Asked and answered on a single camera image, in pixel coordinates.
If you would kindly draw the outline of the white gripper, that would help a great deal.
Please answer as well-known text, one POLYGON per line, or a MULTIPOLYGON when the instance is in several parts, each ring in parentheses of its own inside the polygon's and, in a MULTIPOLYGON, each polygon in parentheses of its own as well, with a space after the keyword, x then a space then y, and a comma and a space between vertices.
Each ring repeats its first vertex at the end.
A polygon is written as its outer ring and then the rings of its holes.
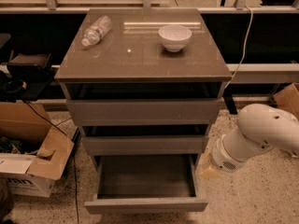
POLYGON ((245 166, 244 162, 232 158, 224 148, 224 135, 222 135, 212 148, 205 152, 199 165, 199 175, 206 179, 222 177, 222 173, 234 173, 245 166))

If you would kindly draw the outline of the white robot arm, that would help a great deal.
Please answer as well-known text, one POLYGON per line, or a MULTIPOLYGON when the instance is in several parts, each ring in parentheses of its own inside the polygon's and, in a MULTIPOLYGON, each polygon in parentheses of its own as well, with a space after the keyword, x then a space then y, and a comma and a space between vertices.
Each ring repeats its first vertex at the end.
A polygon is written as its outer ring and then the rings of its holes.
POLYGON ((247 105, 239 111, 237 125, 204 153, 200 176, 210 179, 234 173, 247 160, 275 147, 294 158, 299 156, 298 119, 290 112, 268 105, 247 105))

